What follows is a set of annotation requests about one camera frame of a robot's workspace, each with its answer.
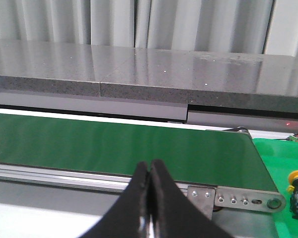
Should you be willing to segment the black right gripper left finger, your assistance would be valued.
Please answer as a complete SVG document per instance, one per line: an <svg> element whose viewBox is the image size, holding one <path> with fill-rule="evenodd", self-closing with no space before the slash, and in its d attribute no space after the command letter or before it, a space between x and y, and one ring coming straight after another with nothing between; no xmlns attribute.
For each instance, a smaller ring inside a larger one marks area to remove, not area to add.
<svg viewBox="0 0 298 238"><path fill-rule="evenodd" d="M147 177L147 164L139 162L128 186L114 205L81 237L147 238L149 236Z"/></svg>

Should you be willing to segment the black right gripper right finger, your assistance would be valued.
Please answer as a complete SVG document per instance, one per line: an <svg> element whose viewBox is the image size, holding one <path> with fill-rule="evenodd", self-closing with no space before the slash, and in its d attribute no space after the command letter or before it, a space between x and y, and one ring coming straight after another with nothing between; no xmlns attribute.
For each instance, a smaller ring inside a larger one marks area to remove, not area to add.
<svg viewBox="0 0 298 238"><path fill-rule="evenodd" d="M157 238L230 238L183 194L164 162L152 160L150 169L152 218Z"/></svg>

